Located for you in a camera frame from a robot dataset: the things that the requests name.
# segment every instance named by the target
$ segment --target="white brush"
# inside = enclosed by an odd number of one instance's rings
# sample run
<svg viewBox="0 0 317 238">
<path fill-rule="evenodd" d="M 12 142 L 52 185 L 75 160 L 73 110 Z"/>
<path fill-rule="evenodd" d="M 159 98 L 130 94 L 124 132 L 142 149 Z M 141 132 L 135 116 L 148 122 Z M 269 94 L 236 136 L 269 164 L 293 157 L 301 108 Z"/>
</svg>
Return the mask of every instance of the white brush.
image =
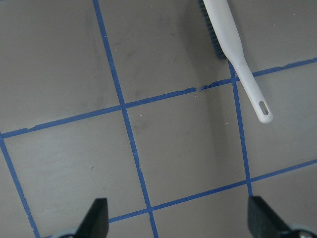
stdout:
<svg viewBox="0 0 317 238">
<path fill-rule="evenodd" d="M 272 112 L 244 58 L 240 36 L 227 0 L 203 0 L 203 2 L 221 46 L 220 50 L 223 51 L 237 72 L 260 122 L 269 123 L 273 120 Z"/>
</svg>

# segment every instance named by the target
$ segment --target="tiled floor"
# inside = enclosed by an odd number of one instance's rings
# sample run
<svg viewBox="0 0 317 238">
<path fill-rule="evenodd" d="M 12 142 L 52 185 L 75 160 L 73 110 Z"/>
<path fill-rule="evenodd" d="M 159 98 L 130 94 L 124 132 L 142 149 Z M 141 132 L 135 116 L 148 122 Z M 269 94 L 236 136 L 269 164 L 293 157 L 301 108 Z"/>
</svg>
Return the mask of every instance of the tiled floor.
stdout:
<svg viewBox="0 0 317 238">
<path fill-rule="evenodd" d="M 96 197 L 110 238 L 251 237 L 252 193 L 317 228 L 317 2 L 229 5 L 270 124 L 194 0 L 0 1 L 1 238 L 77 227 Z"/>
</svg>

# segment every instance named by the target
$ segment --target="gray tile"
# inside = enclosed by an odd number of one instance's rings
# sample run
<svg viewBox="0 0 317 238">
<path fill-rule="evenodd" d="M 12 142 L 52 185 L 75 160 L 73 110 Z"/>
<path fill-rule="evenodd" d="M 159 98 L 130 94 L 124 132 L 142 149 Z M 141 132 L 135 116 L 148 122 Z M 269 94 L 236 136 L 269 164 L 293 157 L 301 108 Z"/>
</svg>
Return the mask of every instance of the gray tile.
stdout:
<svg viewBox="0 0 317 238">
<path fill-rule="evenodd" d="M 317 64 L 257 78 L 274 119 L 256 118 L 243 87 L 239 95 L 252 176 L 317 158 Z"/>
<path fill-rule="evenodd" d="M 129 115 L 152 205 L 245 179 L 231 85 Z"/>
<path fill-rule="evenodd" d="M 229 5 L 251 71 L 317 56 L 317 1 L 229 0 Z"/>
<path fill-rule="evenodd" d="M 247 197 L 247 188 L 242 186 L 157 210 L 158 234 L 164 238 L 250 238 Z"/>
<path fill-rule="evenodd" d="M 127 102 L 230 77 L 192 0 L 101 0 Z"/>
<path fill-rule="evenodd" d="M 109 224 L 107 238 L 151 238 L 153 232 L 148 214 L 128 218 Z"/>
<path fill-rule="evenodd" d="M 42 236 L 78 226 L 97 197 L 110 217 L 145 208 L 121 112 L 5 141 Z"/>
<path fill-rule="evenodd" d="M 0 153 L 0 181 L 0 237 L 33 238 L 28 216 L 2 153 Z"/>
<path fill-rule="evenodd" d="M 252 183 L 255 195 L 288 224 L 315 229 L 317 224 L 317 165 L 301 168 Z"/>
<path fill-rule="evenodd" d="M 0 1 L 0 130 L 118 104 L 92 1 Z"/>
</svg>

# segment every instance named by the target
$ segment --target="hanging hole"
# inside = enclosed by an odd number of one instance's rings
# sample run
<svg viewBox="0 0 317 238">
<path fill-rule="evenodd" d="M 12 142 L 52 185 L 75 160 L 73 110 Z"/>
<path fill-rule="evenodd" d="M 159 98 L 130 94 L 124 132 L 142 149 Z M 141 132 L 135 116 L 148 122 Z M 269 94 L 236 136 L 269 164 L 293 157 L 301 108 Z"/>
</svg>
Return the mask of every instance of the hanging hole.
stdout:
<svg viewBox="0 0 317 238">
<path fill-rule="evenodd" d="M 265 116 L 267 116 L 267 115 L 268 115 L 268 109 L 267 109 L 265 103 L 264 103 L 263 101 L 260 101 L 260 102 L 259 102 L 259 106 L 260 106 L 260 108 L 261 108 L 263 114 L 264 114 Z"/>
</svg>

